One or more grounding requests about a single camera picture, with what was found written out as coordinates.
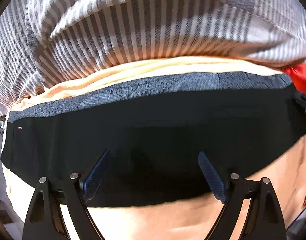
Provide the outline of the black pants with patterned waistband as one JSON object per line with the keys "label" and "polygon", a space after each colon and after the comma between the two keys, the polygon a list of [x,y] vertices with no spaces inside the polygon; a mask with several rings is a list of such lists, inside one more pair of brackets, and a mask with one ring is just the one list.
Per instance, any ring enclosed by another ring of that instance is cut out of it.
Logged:
{"label": "black pants with patterned waistband", "polygon": [[226,178],[248,177],[306,134],[285,74],[188,73],[148,77],[12,113],[2,162],[31,186],[112,162],[89,207],[156,205],[210,188],[204,152]]}

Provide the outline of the grey striped duvet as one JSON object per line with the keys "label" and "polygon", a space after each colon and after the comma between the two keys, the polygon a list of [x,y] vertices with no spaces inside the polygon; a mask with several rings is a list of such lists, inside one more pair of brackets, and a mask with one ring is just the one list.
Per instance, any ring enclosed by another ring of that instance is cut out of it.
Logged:
{"label": "grey striped duvet", "polygon": [[0,117],[58,83],[183,55],[306,60],[306,10],[299,0],[11,0],[0,16]]}

